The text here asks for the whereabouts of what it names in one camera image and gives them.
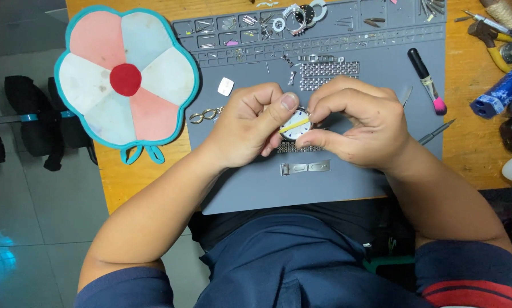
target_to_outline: red stripe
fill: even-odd
[[[464,286],[464,285],[467,285],[467,286],[470,286],[470,287],[478,287],[478,288],[482,288],[482,289],[487,289],[487,290],[490,290],[490,291],[501,293],[501,294],[503,294],[505,296],[508,296],[508,297],[512,297],[512,288],[509,287],[508,285],[498,284],[498,283],[494,283],[494,282],[490,282],[490,281],[485,281],[485,280],[450,280],[450,281],[442,281],[442,282],[435,283],[435,284],[432,284],[432,285],[428,286],[423,291],[423,296],[425,296],[426,294],[428,294],[428,293],[430,293],[432,291],[436,291],[436,290],[442,289],[444,287],[457,287],[457,286]]]
[[[425,297],[436,307],[472,306],[480,308],[512,308],[512,300],[477,290],[450,290]]]

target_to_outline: pink fabric panel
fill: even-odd
[[[85,15],[72,30],[70,51],[109,70],[125,63],[121,17],[107,11]]]
[[[178,106],[144,88],[130,97],[130,110],[138,140],[162,140],[176,130]]]

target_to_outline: red fabric center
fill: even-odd
[[[142,74],[136,66],[128,63],[114,67],[110,73],[110,84],[123,96],[135,95],[142,83]]]

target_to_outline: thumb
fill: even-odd
[[[329,130],[312,129],[301,135],[296,140],[296,148],[306,146],[320,146],[324,150],[330,151],[339,158],[348,161],[352,154],[349,149],[354,148],[356,141]]]
[[[284,93],[272,102],[256,119],[259,131],[271,135],[279,126],[286,123],[293,115],[293,111],[300,105],[296,94]]]

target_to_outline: brush bristles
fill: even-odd
[[[437,98],[433,101],[434,105],[434,112],[439,115],[443,116],[448,112],[448,108],[446,107],[446,103],[441,98]]]

